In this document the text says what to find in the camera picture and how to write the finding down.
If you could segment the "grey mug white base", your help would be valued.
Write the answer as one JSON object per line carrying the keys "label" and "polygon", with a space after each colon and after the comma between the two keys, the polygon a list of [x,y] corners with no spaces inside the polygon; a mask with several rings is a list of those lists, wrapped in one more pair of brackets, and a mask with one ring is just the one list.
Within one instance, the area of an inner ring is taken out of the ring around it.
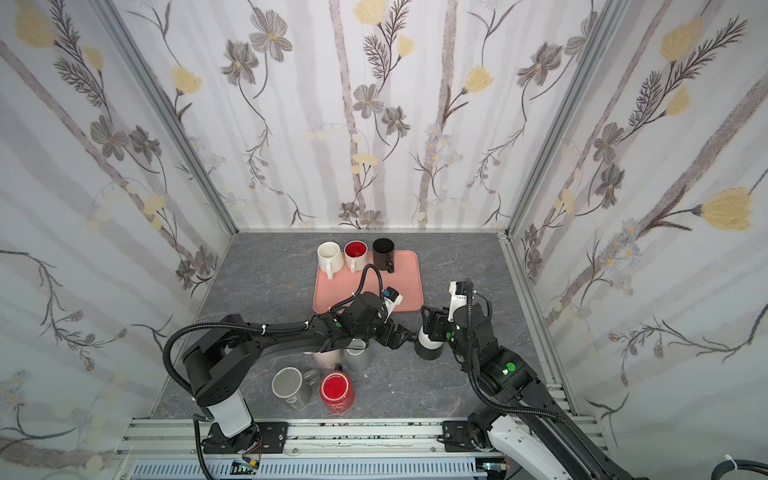
{"label": "grey mug white base", "polygon": [[421,359],[432,361],[437,360],[441,356],[444,345],[444,341],[432,340],[424,328],[421,327],[414,344],[414,350]]}

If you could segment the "small grey upside-down mug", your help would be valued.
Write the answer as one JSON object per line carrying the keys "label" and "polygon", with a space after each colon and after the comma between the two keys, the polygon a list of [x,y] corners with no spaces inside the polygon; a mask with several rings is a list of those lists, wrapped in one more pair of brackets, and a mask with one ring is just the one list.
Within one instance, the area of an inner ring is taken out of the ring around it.
{"label": "small grey upside-down mug", "polygon": [[343,351],[342,365],[347,371],[365,373],[372,365],[372,351],[362,339],[352,339]]}

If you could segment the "pink upside-down mug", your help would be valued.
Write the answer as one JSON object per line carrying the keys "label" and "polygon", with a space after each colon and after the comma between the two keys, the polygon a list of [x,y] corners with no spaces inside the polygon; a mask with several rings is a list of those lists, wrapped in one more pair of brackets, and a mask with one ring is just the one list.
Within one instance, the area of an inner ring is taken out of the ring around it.
{"label": "pink upside-down mug", "polygon": [[311,354],[316,365],[323,370],[334,370],[342,361],[343,355],[340,350],[327,352],[315,352]]}

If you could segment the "black mug white rim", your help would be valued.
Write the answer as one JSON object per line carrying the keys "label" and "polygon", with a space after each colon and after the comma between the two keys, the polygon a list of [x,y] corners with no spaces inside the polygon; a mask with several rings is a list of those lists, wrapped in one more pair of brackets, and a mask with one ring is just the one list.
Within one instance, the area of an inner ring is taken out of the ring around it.
{"label": "black mug white rim", "polygon": [[391,239],[378,238],[372,244],[373,264],[379,271],[395,272],[395,245]]}

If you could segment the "red upside-down mug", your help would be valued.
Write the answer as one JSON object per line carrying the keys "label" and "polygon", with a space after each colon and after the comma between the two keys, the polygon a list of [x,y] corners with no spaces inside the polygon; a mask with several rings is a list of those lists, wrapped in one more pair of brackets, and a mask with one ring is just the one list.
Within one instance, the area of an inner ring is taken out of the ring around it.
{"label": "red upside-down mug", "polygon": [[340,365],[323,377],[319,393],[325,406],[333,414],[348,411],[355,401],[352,381]]}

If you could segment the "white mug red inside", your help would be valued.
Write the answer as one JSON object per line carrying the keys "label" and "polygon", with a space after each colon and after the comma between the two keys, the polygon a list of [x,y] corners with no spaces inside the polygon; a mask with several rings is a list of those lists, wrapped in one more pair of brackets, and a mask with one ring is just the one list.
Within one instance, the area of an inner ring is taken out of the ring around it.
{"label": "white mug red inside", "polygon": [[361,240],[350,241],[344,247],[344,256],[351,273],[361,272],[369,263],[368,246]]}

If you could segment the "cream ribbed mug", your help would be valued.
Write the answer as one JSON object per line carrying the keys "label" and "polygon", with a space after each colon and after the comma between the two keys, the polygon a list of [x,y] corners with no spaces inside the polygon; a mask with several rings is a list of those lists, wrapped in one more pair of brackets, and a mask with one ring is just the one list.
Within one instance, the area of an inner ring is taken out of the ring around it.
{"label": "cream ribbed mug", "polygon": [[345,267],[345,258],[338,243],[327,241],[322,243],[316,250],[318,268],[324,272],[328,280],[333,280],[334,276]]}

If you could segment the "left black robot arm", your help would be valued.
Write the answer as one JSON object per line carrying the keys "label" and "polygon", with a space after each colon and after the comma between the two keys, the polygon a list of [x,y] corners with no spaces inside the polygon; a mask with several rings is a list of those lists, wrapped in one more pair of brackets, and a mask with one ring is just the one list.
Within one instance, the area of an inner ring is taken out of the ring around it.
{"label": "left black robot arm", "polygon": [[163,365],[204,413],[193,418],[196,452],[241,454],[263,443],[263,429],[240,391],[260,359],[343,350],[354,339],[392,350],[415,341],[416,332],[391,319],[399,299],[388,290],[363,292],[303,322],[258,324],[231,314],[171,334],[163,345]]}

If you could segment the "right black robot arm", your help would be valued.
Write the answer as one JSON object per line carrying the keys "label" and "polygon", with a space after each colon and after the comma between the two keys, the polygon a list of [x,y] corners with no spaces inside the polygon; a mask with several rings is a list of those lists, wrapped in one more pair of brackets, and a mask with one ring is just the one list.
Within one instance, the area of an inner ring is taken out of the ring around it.
{"label": "right black robot arm", "polygon": [[465,421],[445,421],[448,451],[495,450],[536,479],[631,479],[558,405],[518,354],[498,344],[481,306],[423,307],[427,340],[451,348],[481,407]]}

